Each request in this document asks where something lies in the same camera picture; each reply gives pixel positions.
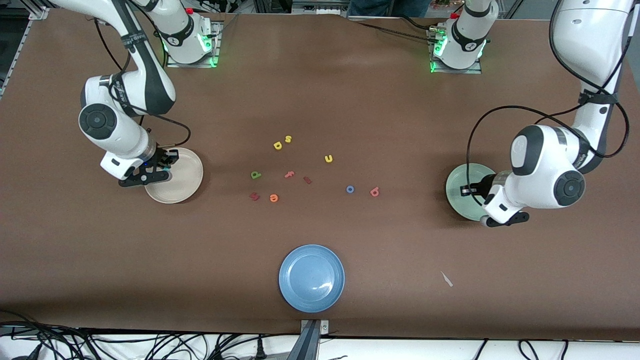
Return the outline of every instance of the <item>gray floor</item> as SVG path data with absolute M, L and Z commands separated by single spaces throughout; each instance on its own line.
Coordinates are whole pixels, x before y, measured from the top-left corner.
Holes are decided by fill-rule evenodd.
M 525 0 L 514 15 L 514 19 L 543 19 L 549 20 L 556 5 L 556 0 Z M 636 33 L 640 30 L 640 22 L 636 26 Z M 640 89 L 640 37 L 634 37 L 626 56 L 631 71 Z

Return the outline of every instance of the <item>jeans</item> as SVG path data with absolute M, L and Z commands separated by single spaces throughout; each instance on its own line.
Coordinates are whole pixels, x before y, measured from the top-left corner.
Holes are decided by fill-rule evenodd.
M 387 16 L 393 0 L 351 0 L 347 16 Z M 431 0 L 396 0 L 391 16 L 424 17 Z

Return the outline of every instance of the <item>white surface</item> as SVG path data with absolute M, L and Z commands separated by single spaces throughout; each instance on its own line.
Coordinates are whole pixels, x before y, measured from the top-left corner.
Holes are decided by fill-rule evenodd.
M 101 336 L 109 339 L 140 339 L 146 338 L 144 335 L 129 336 Z M 209 351 L 215 345 L 216 335 L 208 335 L 207 342 Z M 296 342 L 296 336 L 277 336 L 265 338 L 264 351 L 267 355 L 281 354 L 291 350 Z M 322 340 L 318 360 L 330 360 L 341 356 L 347 356 L 345 360 L 471 360 L 475 356 L 482 340 Z M 558 360 L 564 344 L 561 341 L 532 341 L 533 347 L 538 353 L 540 360 Z M 100 346 L 117 359 L 141 360 L 151 349 L 153 341 L 135 344 L 107 344 Z M 201 359 L 204 355 L 205 344 L 201 338 L 189 345 L 194 349 L 196 355 Z M 9 337 L 0 339 L 0 360 L 9 360 L 17 356 L 28 355 L 36 346 L 35 341 L 11 340 Z M 64 346 L 59 347 L 62 354 L 67 355 Z M 525 353 L 533 358 L 524 345 Z M 169 346 L 162 352 L 154 356 L 160 359 L 168 351 Z M 256 341 L 239 345 L 236 348 L 225 352 L 223 355 L 237 356 L 241 359 L 248 359 L 255 356 Z M 185 352 L 171 355 L 170 359 L 188 360 L 189 356 Z M 489 341 L 484 347 L 480 360 L 524 360 L 518 351 L 517 341 Z M 572 341 L 565 360 L 633 360 L 640 359 L 640 344 L 638 343 L 613 343 L 613 342 L 585 342 Z M 53 360 L 53 355 L 49 350 L 40 353 L 40 360 Z
M 180 158 L 171 166 L 171 179 L 152 183 L 145 190 L 154 200 L 163 204 L 185 201 L 200 187 L 203 176 L 202 161 L 195 152 L 183 147 L 174 147 Z

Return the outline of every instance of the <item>white plate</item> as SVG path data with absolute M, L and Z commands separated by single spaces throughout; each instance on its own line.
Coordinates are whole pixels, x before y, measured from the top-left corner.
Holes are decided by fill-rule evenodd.
M 145 190 L 155 201 L 163 204 L 175 204 L 185 201 L 200 187 L 202 175 L 202 161 L 195 152 L 183 147 L 178 150 L 180 158 L 169 169 L 171 179 L 162 183 L 152 183 L 145 186 Z

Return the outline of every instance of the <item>cable connector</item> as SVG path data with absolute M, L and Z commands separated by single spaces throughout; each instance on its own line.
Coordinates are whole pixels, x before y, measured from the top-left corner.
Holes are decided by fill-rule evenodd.
M 255 352 L 255 360 L 264 360 L 267 358 L 267 354 L 264 353 L 262 347 L 262 335 L 258 335 L 258 350 Z

